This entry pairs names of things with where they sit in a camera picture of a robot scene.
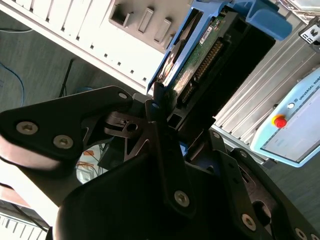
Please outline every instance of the cable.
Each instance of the cable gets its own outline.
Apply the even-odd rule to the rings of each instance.
[[[16,29],[0,29],[0,32],[7,33],[7,34],[26,34],[32,32],[33,29],[27,29],[27,30],[16,30]]]
[[[92,165],[90,165],[90,164],[80,163],[80,164],[77,164],[77,166],[87,166],[87,167],[91,167],[91,168],[94,170],[96,176],[99,176],[99,174],[98,174],[97,170],[95,169],[95,167],[92,166]]]
[[[13,70],[11,70],[10,68],[6,67],[2,63],[0,63],[0,67],[8,70],[10,73],[15,75],[16,78],[19,80],[19,82],[21,84],[21,88],[22,88],[22,97],[21,97],[21,107],[22,107],[24,105],[24,102],[25,102],[25,86],[24,86],[24,83],[22,82],[21,78]]]
[[[47,229],[45,229],[43,226],[41,226],[33,217],[26,214],[24,211],[22,211],[17,205],[11,203],[11,205],[23,216],[25,216],[27,219],[29,219],[31,222],[33,222],[35,225],[37,225],[42,231],[48,232]]]

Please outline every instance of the black cable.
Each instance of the black cable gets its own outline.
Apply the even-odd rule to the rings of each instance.
[[[24,211],[22,211],[17,205],[11,203],[11,205],[23,216],[25,216],[27,219],[29,219],[31,222],[33,222],[35,225],[37,225],[42,231],[48,232],[47,229],[45,229],[43,226],[41,226],[33,217],[26,214]]]
[[[69,77],[69,73],[70,73],[72,64],[74,63],[74,60],[75,60],[75,58],[72,58],[70,60],[70,62],[69,62],[69,65],[68,65],[68,68],[66,70],[66,73],[65,73],[65,76],[64,76],[64,80],[63,80],[63,83],[62,83],[62,87],[61,87],[61,90],[60,90],[59,98],[61,98],[64,95],[64,90],[66,88],[66,84],[67,84],[67,80],[68,80],[68,77]]]

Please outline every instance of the label sticker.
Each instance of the label sticker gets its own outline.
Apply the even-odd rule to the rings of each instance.
[[[211,33],[213,27],[209,26],[208,29],[205,31],[205,33],[203,34],[202,38],[200,39],[199,43],[202,45],[204,44],[205,40],[207,39],[207,37],[209,36],[209,34]]]

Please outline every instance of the blue cable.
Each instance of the blue cable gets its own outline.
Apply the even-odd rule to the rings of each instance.
[[[10,68],[6,67],[2,63],[0,63],[0,67],[8,70],[10,73],[15,75],[16,78],[19,80],[19,82],[21,84],[21,88],[22,88],[22,98],[21,98],[21,107],[22,107],[24,105],[24,102],[25,102],[25,86],[24,86],[24,83],[22,82],[21,78],[13,70],[11,70]]]

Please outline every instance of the black plastic part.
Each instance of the black plastic part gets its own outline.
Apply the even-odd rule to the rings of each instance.
[[[41,162],[36,158],[17,158],[13,164],[56,177],[65,176],[72,173],[83,151],[110,138],[104,133],[103,116],[128,110],[132,103],[132,97],[122,88],[109,86],[4,111],[0,113],[0,134],[9,143],[46,157]],[[38,131],[33,135],[19,133],[16,125],[23,121],[35,123]],[[56,147],[54,138],[58,135],[69,136],[73,146]]]
[[[221,181],[187,163],[198,203],[196,213],[188,219],[165,208],[157,168],[155,159],[141,154],[79,187],[59,209],[56,239],[242,240],[248,239],[247,234],[256,236],[251,239],[262,239],[259,232],[250,232],[242,223],[233,228],[233,212],[228,211]]]
[[[125,161],[125,139],[115,136],[106,144],[100,158],[99,167],[111,170]]]

